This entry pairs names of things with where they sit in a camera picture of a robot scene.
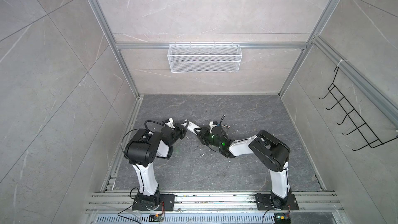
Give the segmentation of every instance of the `wall panel seam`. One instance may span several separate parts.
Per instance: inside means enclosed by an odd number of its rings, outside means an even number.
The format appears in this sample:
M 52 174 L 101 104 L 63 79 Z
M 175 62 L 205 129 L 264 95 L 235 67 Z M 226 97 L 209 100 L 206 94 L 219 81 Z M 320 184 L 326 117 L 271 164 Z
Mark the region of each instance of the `wall panel seam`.
M 100 4 L 98 3 L 98 0 L 87 0 L 87 1 L 88 1 L 89 5 L 91 6 L 91 9 L 92 9 L 95 17 L 97 18 L 97 21 L 102 29 L 102 32 L 105 35 L 105 38 L 107 39 L 108 44 L 111 47 L 112 52 L 115 55 L 117 62 L 119 63 L 119 66 L 129 84 L 129 86 L 130 86 L 130 89 L 131 89 L 134 97 L 138 99 L 139 92 L 137 90 L 137 87 L 134 83 L 134 80 L 133 80 L 128 68 L 127 68 L 126 62 L 123 59 L 122 54 L 116 48 L 115 38 L 114 38 L 112 31 L 106 21 L 105 15 L 102 12 L 102 9 L 101 9 Z
M 65 100 L 62 102 L 62 104 L 58 107 L 58 109 L 54 112 L 54 114 L 49 118 L 49 120 L 47 121 L 47 123 L 43 126 L 43 128 L 36 134 L 35 138 L 33 138 L 32 142 L 30 142 L 30 144 L 26 147 L 26 149 L 22 152 L 22 154 L 19 156 L 19 158 L 17 159 L 17 161 L 13 164 L 13 166 L 11 166 L 11 168 L 8 170 L 8 172 L 5 174 L 5 176 L 1 179 L 0 183 L 4 180 L 4 178 L 8 175 L 8 173 L 12 170 L 12 168 L 17 164 L 17 162 L 19 161 L 19 159 L 21 159 L 21 157 L 23 156 L 23 154 L 25 154 L 26 150 L 29 149 L 29 147 L 32 145 L 32 143 L 36 140 L 36 138 L 39 136 L 39 134 L 44 130 L 44 128 L 47 126 L 47 124 L 51 121 L 51 119 L 55 116 L 55 114 L 58 112 L 58 110 L 62 107 L 62 105 L 67 101 L 67 99 L 69 98 L 69 96 L 72 94 L 72 92 L 77 88 L 77 86 L 79 85 L 79 83 L 76 84 L 76 86 L 72 89 L 72 91 L 69 93 L 69 95 L 65 98 Z
M 49 14 L 53 13 L 54 11 L 58 10 L 58 9 L 59 9 L 59 8 L 61 8 L 61 7 L 58 7 L 58 8 L 56 8 L 56 9 L 55 9 L 55 10 L 53 10 L 52 12 L 49 12 L 48 14 L 46 14 L 46 15 L 42 16 L 41 18 L 38 18 L 37 20 L 34 20 L 34 21 L 33 21 L 33 22 L 31 22 L 30 24 L 28 24 L 28 25 L 26 25 L 26 26 L 24 26 L 24 27 L 20 28 L 20 29 L 19 29 L 19 30 L 17 30 L 16 32 L 14 32 L 14 33 L 12 33 L 12 34 L 10 34 L 10 35 L 8 35 L 8 36 L 4 37 L 3 39 L 1 39 L 1 40 L 0 40 L 0 42 L 1 42 L 1 41 L 3 41 L 3 40 L 6 40 L 6 39 L 7 39 L 7 38 L 9 38 L 10 36 L 14 35 L 14 34 L 15 34 L 15 33 L 17 33 L 18 31 L 21 31 L 21 30 L 23 30 L 24 28 L 28 27 L 29 25 L 32 25 L 33 23 L 35 23 L 35 22 L 39 21 L 39 20 L 40 20 L 40 19 L 42 19 L 43 17 L 46 17 L 46 16 L 48 16 Z
M 398 16 L 396 16 L 396 15 L 394 15 L 394 14 L 392 14 L 392 13 L 390 13 L 390 12 L 386 11 L 386 10 L 383 10 L 383 9 L 381 9 L 381 8 L 378 8 L 377 6 L 374 6 L 374 5 L 372 5 L 371 3 L 368 3 L 368 2 L 366 2 L 366 1 L 363 1 L 363 0 L 359 0 L 359 1 L 361 1 L 361 2 L 364 2 L 364 3 L 368 4 L 368 5 L 371 5 L 371 6 L 375 7 L 375 8 L 377 8 L 377 9 L 379 9 L 379 10 L 381 10 L 381 11 L 385 12 L 385 13 L 388 13 L 388 14 L 390 14 L 390 15 L 394 16 L 394 17 L 398 17 Z
M 106 114 L 105 117 L 103 118 L 103 121 L 102 121 L 102 123 L 101 123 L 101 126 L 98 128 L 98 131 L 97 131 L 96 135 L 94 136 L 93 140 L 91 141 L 90 146 L 87 148 L 87 151 L 86 151 L 86 153 L 84 154 L 82 161 L 80 161 L 79 167 L 77 168 L 75 174 L 73 175 L 72 179 L 70 180 L 70 183 L 69 183 L 69 186 L 68 186 L 68 188 L 67 188 L 67 191 L 65 192 L 65 195 L 62 197 L 62 200 L 61 200 L 61 202 L 59 203 L 59 206 L 58 206 L 58 208 L 57 208 L 57 211 L 56 211 L 55 214 L 54 214 L 54 217 L 52 218 L 51 223 L 54 221 L 55 217 L 57 216 L 57 212 L 58 212 L 59 208 L 61 207 L 61 204 L 62 204 L 62 202 L 63 202 L 65 196 L 67 195 L 68 189 L 69 189 L 70 185 L 72 184 L 72 181 L 73 181 L 74 177 L 76 176 L 77 171 L 79 170 L 80 166 L 82 165 L 82 162 L 83 162 L 84 158 L 86 157 L 87 152 L 89 151 L 89 149 L 90 149 L 90 147 L 92 146 L 94 140 L 96 139 L 97 134 L 98 134 L 98 132 L 100 131 L 100 129 L 101 129 L 103 123 L 105 122 L 105 119 L 106 119 L 106 117 L 108 116 L 108 114 L 109 114 L 109 112 L 111 111 L 111 109 L 112 109 L 112 106 L 109 107 L 109 110 L 108 110 L 107 114 Z

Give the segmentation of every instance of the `metal vent grille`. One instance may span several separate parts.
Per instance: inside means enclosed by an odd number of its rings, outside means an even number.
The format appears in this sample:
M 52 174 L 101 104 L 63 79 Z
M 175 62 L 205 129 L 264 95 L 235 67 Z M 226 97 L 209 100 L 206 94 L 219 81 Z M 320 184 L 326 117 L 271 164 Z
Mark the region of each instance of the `metal vent grille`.
M 167 58 L 173 73 L 238 72 L 242 52 L 237 44 L 170 45 Z
M 175 214 L 166 213 L 162 224 L 254 224 L 262 223 L 263 213 L 200 213 L 200 214 Z M 154 221 L 149 218 L 149 214 L 142 214 L 139 220 L 131 214 L 126 214 L 126 217 L 135 219 L 142 224 L 153 224 Z M 274 223 L 274 214 L 267 213 L 264 217 L 264 223 Z M 117 214 L 99 214 L 95 224 L 118 224 L 118 223 L 136 223 L 117 216 Z

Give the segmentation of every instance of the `aluminum frame rail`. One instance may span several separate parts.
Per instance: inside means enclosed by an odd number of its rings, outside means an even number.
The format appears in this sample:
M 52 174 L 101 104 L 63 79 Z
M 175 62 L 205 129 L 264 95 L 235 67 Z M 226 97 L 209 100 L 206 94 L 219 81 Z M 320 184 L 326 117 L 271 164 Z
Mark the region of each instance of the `aluminum frame rail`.
M 86 200 L 86 214 L 118 213 L 133 203 L 130 191 L 93 193 Z M 257 210 L 256 192 L 169 192 L 175 194 L 174 210 L 170 213 L 211 213 L 211 212 L 263 212 Z M 335 192 L 293 192 L 300 210 L 292 212 L 344 212 Z M 269 212 L 286 212 L 272 210 Z
M 164 48 L 170 45 L 221 45 L 238 44 L 241 48 L 300 48 L 307 47 L 306 42 L 117 42 L 118 49 Z
M 126 77 L 127 83 L 129 84 L 132 93 L 134 94 L 135 98 L 138 99 L 138 97 L 140 96 L 138 89 L 134 83 L 134 80 L 132 79 L 132 76 L 130 74 L 129 68 L 126 65 L 126 62 L 124 61 L 122 55 L 120 54 L 119 50 L 115 45 L 115 39 L 111 32 L 111 28 L 109 27 L 106 21 L 105 15 L 101 10 L 98 0 L 88 0 L 88 3 L 90 4 L 94 12 L 94 15 L 97 18 L 97 21 L 102 29 L 102 32 L 104 33 L 105 38 L 109 43 L 109 47 L 112 49 L 112 52 L 115 55 L 116 60 L 119 63 L 119 66 L 122 69 L 124 76 Z

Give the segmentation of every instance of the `white cable tie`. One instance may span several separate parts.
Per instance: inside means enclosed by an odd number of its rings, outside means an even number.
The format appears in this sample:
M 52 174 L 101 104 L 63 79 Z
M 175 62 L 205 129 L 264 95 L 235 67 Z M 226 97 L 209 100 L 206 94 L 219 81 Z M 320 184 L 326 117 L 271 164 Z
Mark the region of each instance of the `white cable tie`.
M 337 66 L 336 66 L 336 67 L 338 67 L 342 61 L 347 61 L 347 62 L 348 62 L 348 60 L 340 59 L 340 62 L 337 63 Z

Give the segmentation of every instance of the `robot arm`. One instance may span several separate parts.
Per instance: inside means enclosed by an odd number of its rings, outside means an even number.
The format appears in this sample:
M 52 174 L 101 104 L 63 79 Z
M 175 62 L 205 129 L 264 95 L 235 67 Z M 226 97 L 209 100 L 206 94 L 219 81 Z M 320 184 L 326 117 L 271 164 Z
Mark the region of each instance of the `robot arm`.
M 217 125 L 217 122 L 210 122 L 209 128 L 199 127 L 192 122 L 188 122 L 185 126 L 198 136 L 202 144 L 218 146 L 219 152 L 225 157 L 255 154 L 269 169 L 273 205 L 278 207 L 287 204 L 287 198 L 291 194 L 287 179 L 290 149 L 285 143 L 264 130 L 252 137 L 232 141 L 227 138 L 226 133 L 220 125 Z
M 186 128 L 174 123 L 171 118 L 164 121 L 164 124 L 161 132 L 138 130 L 124 150 L 125 158 L 134 167 L 140 184 L 135 199 L 150 210 L 156 209 L 160 201 L 159 185 L 152 162 L 155 157 L 169 159 L 173 152 L 172 145 L 178 138 L 183 139 L 186 134 Z

